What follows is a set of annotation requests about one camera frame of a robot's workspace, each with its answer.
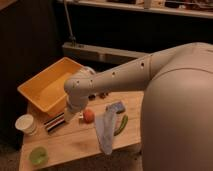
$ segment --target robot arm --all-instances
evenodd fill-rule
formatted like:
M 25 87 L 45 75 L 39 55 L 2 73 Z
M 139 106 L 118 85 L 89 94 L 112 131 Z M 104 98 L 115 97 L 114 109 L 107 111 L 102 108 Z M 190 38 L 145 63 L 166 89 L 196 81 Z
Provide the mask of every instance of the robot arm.
M 64 85 L 68 94 L 69 113 L 74 114 L 84 109 L 88 96 L 93 93 L 146 89 L 150 80 L 162 67 L 171 59 L 190 53 L 194 46 L 195 44 L 187 44 L 149 54 L 98 74 L 90 74 L 88 68 L 82 68 Z

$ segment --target paper cup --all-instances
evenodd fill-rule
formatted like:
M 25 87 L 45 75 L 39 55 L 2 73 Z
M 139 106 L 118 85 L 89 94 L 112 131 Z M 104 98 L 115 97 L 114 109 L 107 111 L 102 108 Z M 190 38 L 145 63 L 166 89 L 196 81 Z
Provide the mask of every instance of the paper cup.
M 27 135 L 33 135 L 36 133 L 35 119 L 30 114 L 20 116 L 16 120 L 15 127 Z

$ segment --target yellow plastic bin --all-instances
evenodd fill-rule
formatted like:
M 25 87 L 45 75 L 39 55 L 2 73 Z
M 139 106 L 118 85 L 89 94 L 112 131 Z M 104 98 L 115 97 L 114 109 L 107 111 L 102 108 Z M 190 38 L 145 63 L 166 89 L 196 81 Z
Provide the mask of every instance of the yellow plastic bin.
M 35 107 L 55 116 L 66 105 L 64 82 L 82 65 L 64 57 L 18 87 L 18 91 Z

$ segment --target wooden tabletop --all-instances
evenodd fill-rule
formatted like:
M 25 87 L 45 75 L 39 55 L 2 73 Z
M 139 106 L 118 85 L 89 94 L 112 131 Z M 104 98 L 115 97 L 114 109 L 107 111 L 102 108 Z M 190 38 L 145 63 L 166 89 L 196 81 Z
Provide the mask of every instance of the wooden tabletop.
M 128 115 L 129 121 L 123 132 L 114 138 L 113 149 L 141 142 L 140 115 L 142 99 L 142 91 L 119 92 L 110 93 L 105 99 L 96 98 L 94 101 L 89 102 L 87 108 L 92 109 L 96 115 L 104 113 L 106 106 L 109 104 L 122 101 L 125 105 L 126 111 L 123 114 Z M 49 167 L 101 153 L 94 124 L 80 123 L 79 114 L 76 114 L 69 124 L 64 124 L 57 131 L 48 134 L 43 125 L 49 119 L 48 116 L 41 114 L 30 104 L 28 113 L 35 116 L 37 132 L 33 136 L 24 136 L 20 171 Z M 118 115 L 119 122 L 123 114 Z M 46 164 L 35 167 L 31 165 L 28 157 L 32 149 L 38 146 L 43 146 L 47 150 L 49 160 Z
M 6 8 L 17 0 L 0 0 L 0 10 Z

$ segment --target white towel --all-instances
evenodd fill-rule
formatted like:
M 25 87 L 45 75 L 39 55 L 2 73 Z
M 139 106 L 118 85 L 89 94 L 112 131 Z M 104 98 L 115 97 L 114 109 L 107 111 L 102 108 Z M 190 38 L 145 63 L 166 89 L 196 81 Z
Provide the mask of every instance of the white towel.
M 95 128 L 100 149 L 106 155 L 110 155 L 112 153 L 116 120 L 116 109 L 114 108 L 111 108 L 104 114 L 95 117 Z

